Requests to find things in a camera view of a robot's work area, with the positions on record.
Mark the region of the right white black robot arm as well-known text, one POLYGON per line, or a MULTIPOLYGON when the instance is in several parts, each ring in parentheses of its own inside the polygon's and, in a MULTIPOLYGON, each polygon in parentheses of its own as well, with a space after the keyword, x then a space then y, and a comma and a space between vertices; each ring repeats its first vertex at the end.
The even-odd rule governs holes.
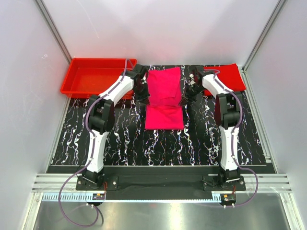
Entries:
POLYGON ((203 183, 212 188, 233 190, 240 180, 237 140, 243 119, 242 92, 235 92, 222 83, 218 78, 219 73, 217 69, 205 69, 202 66, 193 68, 179 105, 196 101, 197 95, 203 90, 208 90, 215 98, 214 120, 221 133, 222 154, 218 175, 211 182, 203 183))

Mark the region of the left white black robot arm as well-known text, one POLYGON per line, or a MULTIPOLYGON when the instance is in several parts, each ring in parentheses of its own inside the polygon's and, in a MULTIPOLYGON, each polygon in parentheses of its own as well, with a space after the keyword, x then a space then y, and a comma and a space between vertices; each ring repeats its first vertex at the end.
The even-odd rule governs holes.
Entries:
POLYGON ((124 69, 106 91, 89 98, 89 108, 84 120, 90 136, 89 151, 85 167, 80 173, 82 179, 89 182, 93 189, 105 185, 104 150, 107 136, 115 124, 115 105, 131 90, 138 102, 148 105, 150 94, 147 77, 148 69, 137 64, 133 70, 124 69))

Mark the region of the pink t shirt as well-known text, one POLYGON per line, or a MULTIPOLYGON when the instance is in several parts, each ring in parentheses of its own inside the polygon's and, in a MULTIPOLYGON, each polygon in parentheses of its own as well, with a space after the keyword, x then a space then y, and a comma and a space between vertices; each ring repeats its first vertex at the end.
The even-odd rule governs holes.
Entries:
POLYGON ((147 78, 149 105, 146 106, 146 130, 183 130, 181 69, 151 70, 147 78))

